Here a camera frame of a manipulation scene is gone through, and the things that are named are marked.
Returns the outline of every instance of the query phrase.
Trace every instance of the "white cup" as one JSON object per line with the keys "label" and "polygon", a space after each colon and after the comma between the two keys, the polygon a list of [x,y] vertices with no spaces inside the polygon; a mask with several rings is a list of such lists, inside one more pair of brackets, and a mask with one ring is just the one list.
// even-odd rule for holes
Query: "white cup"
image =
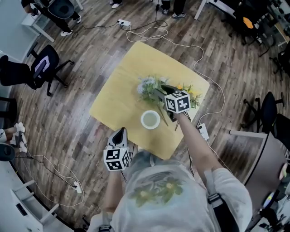
{"label": "white cup", "polygon": [[141,116],[141,124],[148,130],[153,130],[158,127],[160,116],[155,111],[145,111]]}

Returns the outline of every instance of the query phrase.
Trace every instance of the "white t-shirt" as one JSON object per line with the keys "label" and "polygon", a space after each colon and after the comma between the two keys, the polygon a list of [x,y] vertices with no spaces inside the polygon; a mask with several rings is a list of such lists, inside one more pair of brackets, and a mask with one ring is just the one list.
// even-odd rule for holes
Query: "white t-shirt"
{"label": "white t-shirt", "polygon": [[[213,171],[216,192],[227,203],[240,232],[252,217],[250,195],[227,169]],[[207,190],[182,164],[148,167],[136,172],[116,211],[92,217],[87,232],[110,225],[112,232],[220,231]]]}

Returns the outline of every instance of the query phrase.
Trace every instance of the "yellow table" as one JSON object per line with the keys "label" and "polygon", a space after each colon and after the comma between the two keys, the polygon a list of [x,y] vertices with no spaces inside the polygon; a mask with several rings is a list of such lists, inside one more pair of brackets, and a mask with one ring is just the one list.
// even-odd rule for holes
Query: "yellow table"
{"label": "yellow table", "polygon": [[[160,114],[156,106],[141,100],[137,93],[141,82],[138,77],[149,75],[167,77],[168,84],[172,86],[193,84],[193,92],[202,94],[200,103],[209,88],[205,79],[178,61],[142,42],[136,42],[98,94],[90,115],[114,131],[125,127],[130,141],[166,160],[174,153],[183,134],[180,127],[174,131],[176,122],[172,123],[164,110],[169,126],[161,116],[160,125],[154,130],[147,130],[141,125],[140,118],[146,110],[155,110]],[[198,108],[189,111],[191,119]]]}

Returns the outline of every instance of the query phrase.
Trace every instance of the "white flower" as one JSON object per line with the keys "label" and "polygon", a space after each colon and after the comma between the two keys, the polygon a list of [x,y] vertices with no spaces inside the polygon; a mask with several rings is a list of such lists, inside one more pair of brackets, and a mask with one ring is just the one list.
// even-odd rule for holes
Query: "white flower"
{"label": "white flower", "polygon": [[142,83],[144,84],[154,84],[156,82],[154,77],[145,77],[142,79]]}
{"label": "white flower", "polygon": [[166,77],[160,77],[159,80],[166,83],[168,79]]}
{"label": "white flower", "polygon": [[144,89],[143,89],[143,85],[142,85],[142,84],[139,84],[139,85],[137,86],[137,92],[138,92],[139,94],[142,94],[143,91],[144,91]]}

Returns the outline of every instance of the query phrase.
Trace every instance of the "cup rim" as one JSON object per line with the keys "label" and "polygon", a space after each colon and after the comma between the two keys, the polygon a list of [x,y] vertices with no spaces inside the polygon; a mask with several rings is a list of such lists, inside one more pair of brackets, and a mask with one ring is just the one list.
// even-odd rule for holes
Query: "cup rim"
{"label": "cup rim", "polygon": [[[155,123],[153,126],[147,126],[147,125],[144,123],[144,117],[145,117],[145,115],[148,114],[148,113],[153,113],[153,114],[156,116],[156,123]],[[145,127],[146,129],[148,129],[148,130],[153,130],[153,129],[155,129],[156,127],[158,127],[158,125],[160,124],[160,116],[159,116],[159,114],[158,114],[156,111],[152,111],[152,110],[150,110],[150,111],[145,111],[145,112],[142,114],[142,116],[141,116],[141,124],[142,124],[142,126]]]}

